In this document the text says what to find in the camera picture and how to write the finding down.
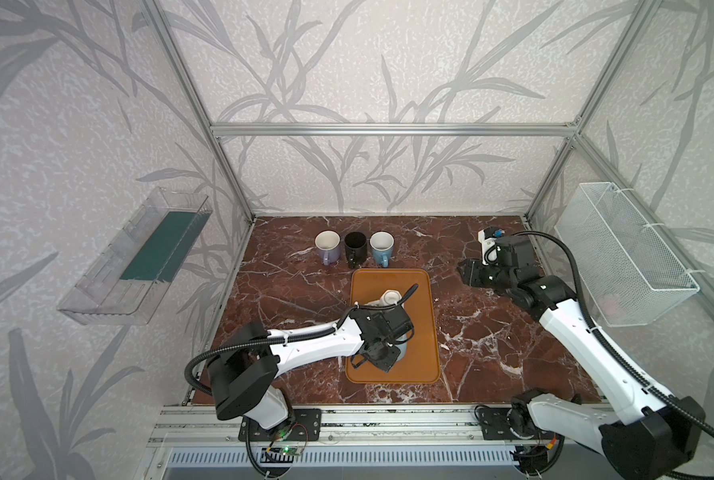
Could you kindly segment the black mug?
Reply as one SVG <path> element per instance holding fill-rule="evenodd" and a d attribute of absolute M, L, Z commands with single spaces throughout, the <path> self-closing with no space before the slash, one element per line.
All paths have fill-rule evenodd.
<path fill-rule="evenodd" d="M 361 266 L 368 256 L 368 240 L 364 233 L 355 231 L 344 238 L 345 256 L 348 267 L 355 269 Z"/>

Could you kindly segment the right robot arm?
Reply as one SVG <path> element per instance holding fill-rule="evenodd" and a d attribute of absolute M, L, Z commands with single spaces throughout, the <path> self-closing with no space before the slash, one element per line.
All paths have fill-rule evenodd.
<path fill-rule="evenodd" d="M 704 410 L 655 381 L 591 318 L 576 260 L 554 236 L 548 239 L 566 254 L 573 282 L 542 275 L 534 235 L 481 230 L 479 258 L 461 261 L 457 270 L 464 284 L 510 298 L 556 338 L 601 389 L 611 410 L 597 412 L 534 388 L 513 397 L 501 415 L 476 407 L 478 423 L 487 433 L 509 432 L 523 440 L 550 432 L 557 451 L 570 439 L 603 456 L 623 479 L 683 478 L 679 467 L 693 460 L 701 435 L 714 439 Z"/>

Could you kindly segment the small blue mug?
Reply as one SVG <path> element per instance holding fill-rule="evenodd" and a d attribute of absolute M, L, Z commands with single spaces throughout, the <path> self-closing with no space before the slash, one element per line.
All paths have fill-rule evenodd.
<path fill-rule="evenodd" d="M 394 248 L 394 237 L 385 231 L 374 233 L 369 240 L 374 262 L 381 268 L 388 268 Z"/>

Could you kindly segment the lavender purple mug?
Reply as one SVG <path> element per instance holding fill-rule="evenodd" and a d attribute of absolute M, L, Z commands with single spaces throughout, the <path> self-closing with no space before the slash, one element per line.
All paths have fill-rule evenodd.
<path fill-rule="evenodd" d="M 324 266 L 337 263 L 341 256 L 341 237 L 332 230 L 322 231 L 315 237 L 315 247 Z"/>

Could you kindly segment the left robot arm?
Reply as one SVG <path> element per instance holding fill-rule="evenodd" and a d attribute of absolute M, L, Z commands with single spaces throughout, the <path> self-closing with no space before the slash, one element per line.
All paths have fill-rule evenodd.
<path fill-rule="evenodd" d="M 267 329 L 254 321 L 224 345 L 189 360 L 184 378 L 212 397 L 218 419 L 246 417 L 277 433 L 296 423 L 286 394 L 273 386 L 278 377 L 336 357 L 357 358 L 357 366 L 370 363 L 388 372 L 414 335 L 400 304 L 356 304 L 333 322 L 294 330 Z"/>

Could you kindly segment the large light blue mug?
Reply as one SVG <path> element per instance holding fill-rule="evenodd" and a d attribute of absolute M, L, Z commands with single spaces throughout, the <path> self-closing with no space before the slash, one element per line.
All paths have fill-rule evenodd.
<path fill-rule="evenodd" d="M 404 358 L 404 356 L 405 356 L 405 354 L 406 354 L 407 345 L 406 345 L 406 344 L 395 344 L 395 347 L 396 347 L 396 348 L 398 349 L 398 351 L 399 351 L 398 356 L 397 356 L 397 358 L 396 358 L 396 361 L 399 362 L 399 361 L 401 361 L 401 360 Z"/>

